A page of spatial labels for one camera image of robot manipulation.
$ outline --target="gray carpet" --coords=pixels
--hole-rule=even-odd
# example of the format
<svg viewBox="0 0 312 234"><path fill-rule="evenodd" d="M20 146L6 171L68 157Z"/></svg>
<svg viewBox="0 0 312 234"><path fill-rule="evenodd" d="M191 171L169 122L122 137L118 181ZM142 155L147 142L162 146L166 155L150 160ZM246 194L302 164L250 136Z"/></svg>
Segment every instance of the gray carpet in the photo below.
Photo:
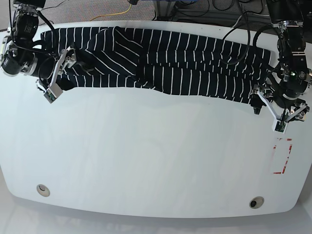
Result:
<svg viewBox="0 0 312 234"><path fill-rule="evenodd" d="M47 0L45 8L53 7L63 0ZM212 0L210 9L214 10ZM231 4L231 0L215 0L217 7L226 8ZM261 9L260 0L253 0L250 3L242 4L244 10L259 11ZM98 15L117 13L127 10L129 4L127 0L66 0L59 7L44 9L43 14L53 23L89 21ZM207 0L199 0L197 3L187 6L189 9L208 9ZM237 6L233 6L229 11L238 12ZM138 5L124 14L118 16L108 16L97 20L151 20L154 17L154 5L152 1L139 1ZM0 1L0 29L8 26L8 1Z"/></svg>

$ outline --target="cloth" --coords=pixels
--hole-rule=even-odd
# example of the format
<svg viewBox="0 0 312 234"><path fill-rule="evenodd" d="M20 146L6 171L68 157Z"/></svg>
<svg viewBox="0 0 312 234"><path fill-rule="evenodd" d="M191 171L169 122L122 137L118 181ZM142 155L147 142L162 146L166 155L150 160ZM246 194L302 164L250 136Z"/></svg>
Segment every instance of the cloth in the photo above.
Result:
<svg viewBox="0 0 312 234"><path fill-rule="evenodd" d="M91 72L80 66L65 69L59 81L72 87L135 87L169 95L199 95L249 103L255 84L264 84L267 70L251 46L236 65L221 61L237 59L246 45L198 35L133 28L60 28L58 52L72 43ZM41 34L52 49L52 32ZM266 63L271 53L260 49Z"/></svg>

